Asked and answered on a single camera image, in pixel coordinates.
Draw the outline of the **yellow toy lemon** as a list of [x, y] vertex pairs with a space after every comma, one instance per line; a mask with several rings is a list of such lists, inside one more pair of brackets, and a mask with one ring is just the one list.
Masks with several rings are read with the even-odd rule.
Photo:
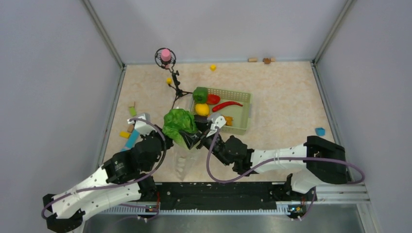
[[200, 116], [207, 117], [210, 114], [209, 105], [206, 103], [197, 103], [194, 107], [195, 113]]

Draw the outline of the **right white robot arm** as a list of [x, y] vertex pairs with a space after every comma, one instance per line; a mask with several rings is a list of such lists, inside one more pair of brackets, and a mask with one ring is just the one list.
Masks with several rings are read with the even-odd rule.
[[179, 133], [184, 145], [210, 150], [222, 164], [232, 165], [239, 176], [296, 169], [297, 173], [287, 176], [285, 186], [285, 194], [291, 200], [298, 200], [320, 184], [348, 182], [344, 147], [319, 136], [308, 136], [305, 143], [289, 148], [256, 150], [233, 135], [222, 141], [218, 133], [209, 135], [208, 131]]

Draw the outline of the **clear zip top bag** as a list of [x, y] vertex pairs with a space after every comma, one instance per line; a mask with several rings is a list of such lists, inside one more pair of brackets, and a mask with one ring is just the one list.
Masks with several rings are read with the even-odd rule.
[[183, 181], [190, 172], [192, 166], [201, 154], [201, 150], [196, 148], [187, 149], [177, 146], [173, 149], [174, 172], [180, 181]]

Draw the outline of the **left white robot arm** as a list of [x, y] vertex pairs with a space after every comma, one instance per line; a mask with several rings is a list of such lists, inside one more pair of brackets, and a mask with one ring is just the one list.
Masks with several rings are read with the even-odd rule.
[[151, 131], [131, 149], [115, 153], [72, 189], [45, 195], [41, 214], [47, 228], [55, 233], [69, 233], [113, 206], [158, 198], [153, 173], [172, 146], [172, 139]]

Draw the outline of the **green toy bell pepper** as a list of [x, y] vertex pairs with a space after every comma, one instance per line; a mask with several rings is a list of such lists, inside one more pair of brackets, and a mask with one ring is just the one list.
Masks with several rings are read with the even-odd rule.
[[206, 87], [197, 87], [193, 91], [192, 97], [195, 103], [206, 103], [208, 99], [208, 89]]

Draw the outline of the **green toy cabbage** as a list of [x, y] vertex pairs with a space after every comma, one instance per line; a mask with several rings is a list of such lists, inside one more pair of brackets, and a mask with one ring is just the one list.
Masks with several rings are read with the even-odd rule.
[[189, 146], [184, 141], [180, 131], [185, 131], [188, 133], [198, 132], [194, 115], [185, 109], [171, 109], [166, 115], [164, 115], [162, 132], [176, 144], [189, 149]]

